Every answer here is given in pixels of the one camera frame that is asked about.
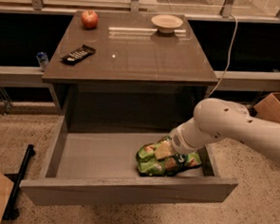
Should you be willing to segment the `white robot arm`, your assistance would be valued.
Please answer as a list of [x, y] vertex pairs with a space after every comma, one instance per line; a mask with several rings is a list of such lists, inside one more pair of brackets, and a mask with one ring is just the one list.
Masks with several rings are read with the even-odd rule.
[[238, 140], [280, 164], [280, 123], [251, 117], [240, 103], [202, 100], [195, 106], [193, 117], [171, 130], [168, 137], [155, 150], [156, 159], [189, 154], [225, 138]]

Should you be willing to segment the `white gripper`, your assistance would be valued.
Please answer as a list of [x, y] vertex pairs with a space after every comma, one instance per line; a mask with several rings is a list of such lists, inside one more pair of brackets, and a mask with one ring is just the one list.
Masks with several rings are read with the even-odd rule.
[[171, 130], [171, 140], [162, 141], [155, 150], [156, 159], [169, 158], [175, 153], [184, 155], [196, 152], [206, 144], [216, 143], [224, 137], [218, 133], [203, 131], [194, 118]]

